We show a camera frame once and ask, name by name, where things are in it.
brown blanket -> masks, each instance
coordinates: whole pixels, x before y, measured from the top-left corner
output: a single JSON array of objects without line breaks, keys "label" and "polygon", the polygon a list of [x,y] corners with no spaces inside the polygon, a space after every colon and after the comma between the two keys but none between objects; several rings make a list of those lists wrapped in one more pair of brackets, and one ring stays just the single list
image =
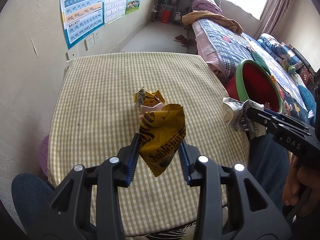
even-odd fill
[{"label": "brown blanket", "polygon": [[229,30],[232,30],[235,33],[243,33],[243,28],[235,20],[228,19],[221,14],[215,14],[210,11],[193,11],[185,16],[182,16],[182,22],[184,25],[187,26],[197,20],[204,18],[210,19],[216,22],[217,24],[220,24],[221,26],[228,28]]}]

candy wrapper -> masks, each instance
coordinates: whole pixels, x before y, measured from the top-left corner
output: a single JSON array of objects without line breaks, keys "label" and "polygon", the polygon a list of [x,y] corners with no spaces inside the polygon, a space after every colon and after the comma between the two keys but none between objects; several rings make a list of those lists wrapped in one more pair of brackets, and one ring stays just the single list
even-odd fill
[{"label": "candy wrapper", "polygon": [[169,104],[146,112],[140,122],[140,156],[155,177],[165,171],[186,135],[183,107]]},{"label": "candy wrapper", "polygon": [[160,91],[150,93],[143,88],[134,95],[134,102],[141,107],[141,113],[159,111],[165,105],[165,100]]}]

electrical outlet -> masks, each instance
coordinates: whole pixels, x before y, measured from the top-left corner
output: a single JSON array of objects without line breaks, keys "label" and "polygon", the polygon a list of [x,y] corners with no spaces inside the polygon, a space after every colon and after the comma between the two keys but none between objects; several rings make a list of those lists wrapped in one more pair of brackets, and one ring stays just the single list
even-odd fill
[{"label": "electrical outlet", "polygon": [[94,43],[96,44],[100,39],[100,31],[96,31],[95,33],[93,33],[93,36],[94,36]]},{"label": "electrical outlet", "polygon": [[73,48],[67,51],[68,60],[79,57],[78,47],[75,45]]},{"label": "electrical outlet", "polygon": [[88,38],[84,40],[85,47],[87,50],[89,50],[94,45],[94,37],[93,34],[91,34]]}]

curtain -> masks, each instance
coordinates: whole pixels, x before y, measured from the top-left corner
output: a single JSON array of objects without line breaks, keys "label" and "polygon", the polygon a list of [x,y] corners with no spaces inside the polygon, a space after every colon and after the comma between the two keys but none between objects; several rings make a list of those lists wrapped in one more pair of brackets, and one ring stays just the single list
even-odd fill
[{"label": "curtain", "polygon": [[291,2],[292,0],[274,0],[254,38],[258,39],[262,33],[273,35]]}]

checkered tablecloth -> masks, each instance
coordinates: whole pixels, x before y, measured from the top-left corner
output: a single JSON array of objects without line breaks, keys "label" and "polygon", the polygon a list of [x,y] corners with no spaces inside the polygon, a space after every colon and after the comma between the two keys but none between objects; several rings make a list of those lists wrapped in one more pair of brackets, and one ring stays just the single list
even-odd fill
[{"label": "checkered tablecloth", "polygon": [[[67,62],[54,110],[48,177],[57,186],[76,164],[91,167],[130,144],[139,130],[134,94],[160,90],[167,103],[184,107],[186,141],[221,165],[247,163],[249,142],[223,121],[228,94],[197,55],[138,52],[82,57]],[[183,180],[178,154],[155,178],[139,158],[129,188],[119,188],[126,235],[142,235],[196,219],[199,188]],[[95,223],[96,188],[91,219]]]}]

